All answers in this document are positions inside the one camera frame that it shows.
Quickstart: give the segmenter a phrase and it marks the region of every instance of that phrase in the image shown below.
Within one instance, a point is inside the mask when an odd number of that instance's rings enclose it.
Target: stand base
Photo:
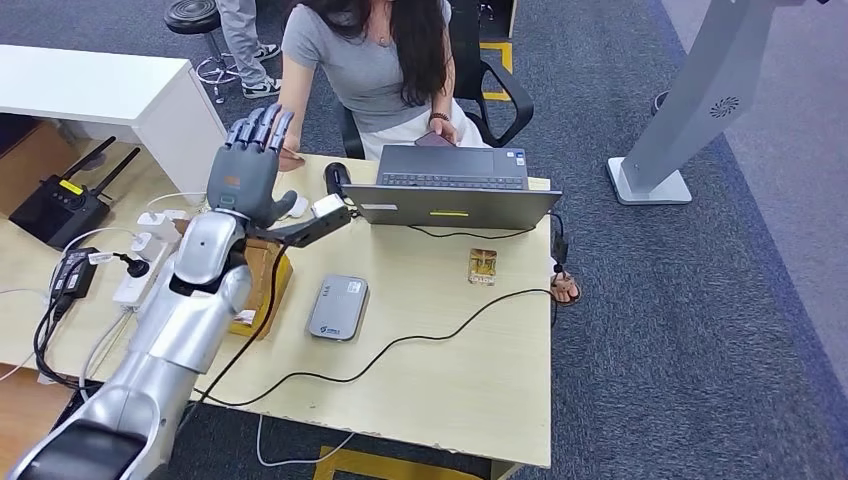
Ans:
[[[624,157],[610,158],[607,161],[607,171],[615,187],[618,202],[622,205],[682,205],[692,201],[689,187],[683,181],[678,170],[668,176],[650,192],[637,193],[630,190],[627,178],[621,171]]]

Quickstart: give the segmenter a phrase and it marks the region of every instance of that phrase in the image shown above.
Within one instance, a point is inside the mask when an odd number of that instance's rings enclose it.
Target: black stool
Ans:
[[[235,81],[239,76],[233,56],[221,53],[212,35],[221,26],[221,15],[218,14],[215,1],[177,0],[165,12],[165,25],[180,35],[203,34],[212,56],[200,62],[194,70],[201,82],[213,86],[215,103],[224,103],[224,97],[218,93],[218,85]]]

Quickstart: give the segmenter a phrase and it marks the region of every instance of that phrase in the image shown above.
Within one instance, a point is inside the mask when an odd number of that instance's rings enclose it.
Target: robot finger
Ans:
[[[245,123],[247,123],[247,119],[240,118],[236,120],[236,123],[234,123],[232,127],[230,127],[230,131],[227,133],[227,140],[224,142],[224,145],[226,145],[227,148],[231,148],[233,144],[236,143],[239,132],[241,132]]]
[[[279,152],[283,148],[283,141],[286,139],[286,131],[289,129],[292,118],[294,118],[292,112],[283,112],[280,115],[280,121],[277,122],[277,128],[274,129],[274,136],[268,142],[268,148],[275,152]]]
[[[280,104],[273,103],[265,109],[265,114],[262,115],[262,120],[259,122],[259,127],[253,135],[253,142],[259,144],[260,149],[265,148],[265,143],[268,142],[268,136],[271,134],[271,126],[274,125],[274,117],[280,111]]]
[[[259,107],[250,112],[250,115],[247,116],[247,125],[242,128],[241,133],[239,134],[238,140],[240,142],[244,142],[245,145],[250,142],[250,137],[253,135],[253,129],[256,128],[256,123],[259,121],[259,117],[264,111],[265,107]]]

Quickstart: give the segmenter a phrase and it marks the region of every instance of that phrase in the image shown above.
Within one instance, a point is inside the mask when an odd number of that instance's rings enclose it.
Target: gray carpet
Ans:
[[[688,48],[708,1],[664,0]],[[848,391],[848,3],[780,8],[756,102],[726,132],[844,391]]]
[[[127,0],[6,0],[0,42],[203,56],[201,41],[175,39],[160,16],[158,6]],[[60,28],[74,20],[97,29]],[[261,19],[269,36],[276,21]],[[845,397],[724,138],[683,169],[692,204],[614,199],[604,162],[627,153],[649,121],[650,98],[683,58],[659,0],[521,2],[516,22],[515,72],[536,117],[513,144],[527,150],[534,175],[566,192],[557,211],[584,291],[553,332],[553,466],[517,477],[845,478]],[[319,77],[313,98],[330,95]],[[255,104],[232,100],[220,112],[225,123]],[[502,125],[506,105],[494,110]],[[340,153],[330,115],[311,102],[308,151]],[[307,468],[256,465],[255,419],[203,409],[191,428],[204,441],[178,445],[175,478],[310,478]],[[266,440],[280,456],[341,439],[278,428]],[[354,448],[387,448],[358,441]],[[422,454],[391,445],[400,456]],[[459,459],[455,468],[484,466]]]

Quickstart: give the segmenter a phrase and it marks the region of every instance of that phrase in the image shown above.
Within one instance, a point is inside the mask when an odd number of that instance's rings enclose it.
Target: bracelet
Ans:
[[[432,122],[434,118],[440,118],[440,119],[442,119],[446,122],[450,122],[450,118],[448,118],[448,116],[445,115],[444,113],[433,112],[433,113],[430,114],[430,119],[427,120],[427,123]]]

